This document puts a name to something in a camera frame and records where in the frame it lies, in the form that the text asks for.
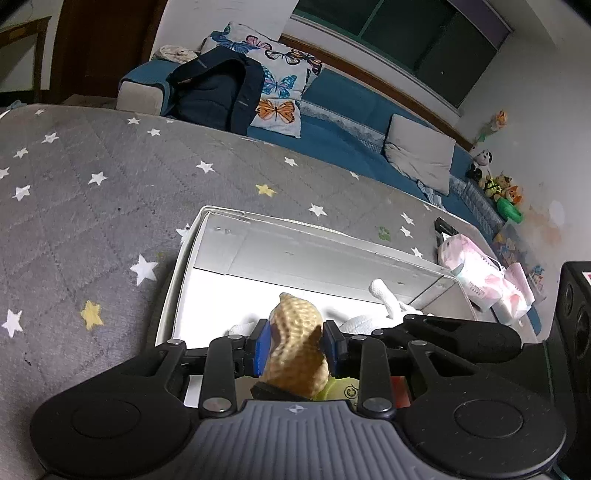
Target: wooden door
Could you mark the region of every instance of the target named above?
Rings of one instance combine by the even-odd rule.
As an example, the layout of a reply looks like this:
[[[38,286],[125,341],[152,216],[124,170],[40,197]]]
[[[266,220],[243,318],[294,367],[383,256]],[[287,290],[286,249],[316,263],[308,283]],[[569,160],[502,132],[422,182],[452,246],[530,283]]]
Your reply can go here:
[[[148,60],[167,0],[64,0],[51,68],[51,100],[117,96],[121,77]]]

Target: stuffed toy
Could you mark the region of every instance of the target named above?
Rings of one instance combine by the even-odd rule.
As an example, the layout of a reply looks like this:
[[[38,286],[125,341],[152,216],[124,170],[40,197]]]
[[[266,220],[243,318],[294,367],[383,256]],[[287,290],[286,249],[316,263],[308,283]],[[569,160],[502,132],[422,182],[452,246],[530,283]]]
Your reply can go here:
[[[470,165],[470,169],[466,172],[466,177],[476,182],[486,179],[491,176],[491,171],[488,165],[492,162],[492,153],[488,150],[481,151]]]
[[[503,192],[511,187],[512,178],[508,177],[507,175],[499,175],[494,179],[488,177],[486,184],[485,184],[485,191],[484,195],[488,198],[492,198],[494,201],[497,201],[501,198]]]
[[[518,205],[523,197],[518,192],[519,187],[512,185],[508,189],[503,190],[502,194],[504,198],[509,200],[513,205]]]

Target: door frame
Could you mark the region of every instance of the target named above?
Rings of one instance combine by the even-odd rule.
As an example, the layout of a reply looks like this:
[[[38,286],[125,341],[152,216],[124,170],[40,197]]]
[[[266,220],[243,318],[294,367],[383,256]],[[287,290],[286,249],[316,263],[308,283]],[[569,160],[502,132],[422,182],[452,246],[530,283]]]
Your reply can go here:
[[[141,63],[150,59],[150,52],[154,45],[156,32],[164,13],[168,0],[156,0],[152,18],[146,29],[142,43]],[[68,43],[75,27],[77,9],[81,6],[80,0],[64,0],[61,7],[60,19],[57,23],[56,40],[53,45],[53,59],[51,62],[51,76],[49,84],[49,103],[62,103],[72,93],[74,86],[69,82],[67,72],[64,68],[64,61]]]

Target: metal screw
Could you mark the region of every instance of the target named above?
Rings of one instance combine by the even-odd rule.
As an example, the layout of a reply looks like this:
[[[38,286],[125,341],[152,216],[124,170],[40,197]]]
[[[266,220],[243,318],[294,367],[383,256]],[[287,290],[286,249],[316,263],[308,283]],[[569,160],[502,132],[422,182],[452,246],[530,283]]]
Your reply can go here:
[[[363,402],[363,407],[366,410],[374,411],[376,413],[387,411],[392,408],[392,402],[382,397],[368,398]]]
[[[211,397],[203,402],[203,408],[218,413],[230,410],[231,406],[232,402],[223,397]]]

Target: blue gripper pad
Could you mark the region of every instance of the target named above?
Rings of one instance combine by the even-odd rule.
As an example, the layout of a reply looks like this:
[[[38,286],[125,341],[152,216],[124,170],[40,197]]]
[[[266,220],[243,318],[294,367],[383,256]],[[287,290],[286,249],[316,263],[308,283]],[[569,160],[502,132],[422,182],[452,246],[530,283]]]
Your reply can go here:
[[[259,332],[257,332],[257,330],[258,328],[255,328],[255,331],[252,332],[253,334],[258,334],[255,344],[254,375],[255,377],[260,377],[265,369],[269,350],[271,349],[271,322],[267,320],[262,330]]]

